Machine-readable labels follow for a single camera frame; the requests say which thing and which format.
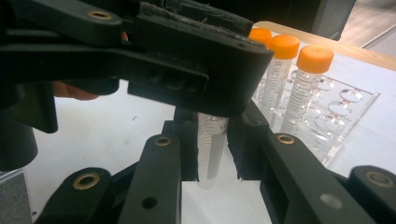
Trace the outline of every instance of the orange lid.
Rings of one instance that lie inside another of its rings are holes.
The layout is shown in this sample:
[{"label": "orange lid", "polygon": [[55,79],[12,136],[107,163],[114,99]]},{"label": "orange lid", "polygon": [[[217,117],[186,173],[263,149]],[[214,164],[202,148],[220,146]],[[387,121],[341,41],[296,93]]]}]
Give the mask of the orange lid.
[{"label": "orange lid", "polygon": [[272,33],[270,30],[264,28],[253,28],[250,30],[250,34],[248,35],[248,37],[251,40],[264,44],[265,47],[268,48],[270,46]]},{"label": "orange lid", "polygon": [[297,56],[300,40],[292,35],[277,35],[271,39],[270,50],[274,58],[281,60],[293,59]]},{"label": "orange lid", "polygon": [[322,74],[329,71],[334,54],[321,46],[306,46],[300,50],[297,67],[307,73]]}]

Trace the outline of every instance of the gray floor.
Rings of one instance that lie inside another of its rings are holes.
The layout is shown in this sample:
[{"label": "gray floor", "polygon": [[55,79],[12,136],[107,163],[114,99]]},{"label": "gray floor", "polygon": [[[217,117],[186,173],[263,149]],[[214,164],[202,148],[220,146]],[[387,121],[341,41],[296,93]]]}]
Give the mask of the gray floor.
[{"label": "gray floor", "polygon": [[396,57],[396,0],[357,0],[339,42]]}]

